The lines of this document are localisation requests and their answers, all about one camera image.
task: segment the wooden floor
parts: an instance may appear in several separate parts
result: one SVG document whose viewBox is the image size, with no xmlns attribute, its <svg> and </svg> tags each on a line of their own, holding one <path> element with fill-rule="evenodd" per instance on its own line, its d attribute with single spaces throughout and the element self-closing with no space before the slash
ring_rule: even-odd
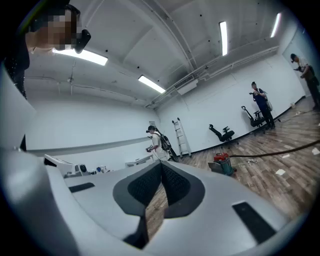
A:
<svg viewBox="0 0 320 256">
<path fill-rule="evenodd" d="M 257 136 L 249 134 L 238 140 L 230 149 L 217 147 L 185 156 L 180 163 L 210 171 L 208 162 L 213 162 L 216 153 L 229 155 L 256 155 L 293 149 L 320 139 L 320 112 L 310 111 L 313 102 L 302 99 L 294 109 L 276 121 L 275 130 L 268 130 Z M 256 158 L 259 163 L 246 163 L 249 158 L 231 158 L 237 168 L 232 177 L 253 192 L 271 202 L 290 219 L 308 211 L 313 204 L 320 181 L 320 154 L 312 149 L 320 144 L 284 155 Z M 276 172 L 282 169 L 283 175 Z M 146 209 L 149 238 L 157 232 L 163 221 L 164 210 L 168 207 L 166 192 L 162 184 Z"/>
</svg>

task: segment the ladder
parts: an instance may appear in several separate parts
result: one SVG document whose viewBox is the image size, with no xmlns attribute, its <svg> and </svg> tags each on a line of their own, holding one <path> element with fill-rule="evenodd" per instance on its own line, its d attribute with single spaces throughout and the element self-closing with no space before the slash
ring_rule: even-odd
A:
<svg viewBox="0 0 320 256">
<path fill-rule="evenodd" d="M 175 131 L 176 140 L 178 142 L 180 157 L 182 158 L 183 153 L 188 153 L 188 155 L 191 157 L 191 149 L 190 149 L 189 143 L 187 141 L 185 131 L 182 128 L 182 124 L 181 124 L 179 117 L 177 119 L 178 119 L 178 121 L 176 121 L 176 122 L 172 121 L 172 123 L 173 123 L 173 129 Z"/>
</svg>

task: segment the desk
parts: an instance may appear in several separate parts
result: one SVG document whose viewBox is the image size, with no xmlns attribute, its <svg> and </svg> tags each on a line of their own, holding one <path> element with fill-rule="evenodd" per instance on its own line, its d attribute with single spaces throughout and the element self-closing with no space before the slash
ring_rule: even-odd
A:
<svg viewBox="0 0 320 256">
<path fill-rule="evenodd" d="M 149 160 L 154 161 L 152 154 L 145 155 L 144 157 L 141 157 L 141 158 L 139 158 L 139 159 L 137 159 L 135 161 L 132 161 L 132 162 L 126 162 L 125 163 L 125 167 L 128 168 L 128 167 L 132 167 L 132 166 L 141 165 L 141 164 L 144 164 L 145 162 L 147 162 Z"/>
</svg>

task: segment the red container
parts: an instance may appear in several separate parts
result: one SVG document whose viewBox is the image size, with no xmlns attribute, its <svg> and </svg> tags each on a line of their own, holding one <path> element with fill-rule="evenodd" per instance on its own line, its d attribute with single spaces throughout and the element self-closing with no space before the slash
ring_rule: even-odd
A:
<svg viewBox="0 0 320 256">
<path fill-rule="evenodd" d="M 229 155 L 227 153 L 218 153 L 216 156 L 213 158 L 215 162 L 219 162 L 219 160 L 224 161 L 229 158 Z"/>
</svg>

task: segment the mesh panel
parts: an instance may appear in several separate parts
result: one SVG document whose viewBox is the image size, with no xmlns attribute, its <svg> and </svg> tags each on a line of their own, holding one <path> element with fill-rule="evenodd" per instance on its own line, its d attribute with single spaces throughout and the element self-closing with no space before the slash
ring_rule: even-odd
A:
<svg viewBox="0 0 320 256">
<path fill-rule="evenodd" d="M 161 180 L 169 206 L 184 198 L 190 191 L 190 182 L 177 172 L 162 164 Z"/>
<path fill-rule="evenodd" d="M 132 181 L 128 192 L 145 206 L 151 202 L 161 182 L 161 164 Z"/>
</svg>

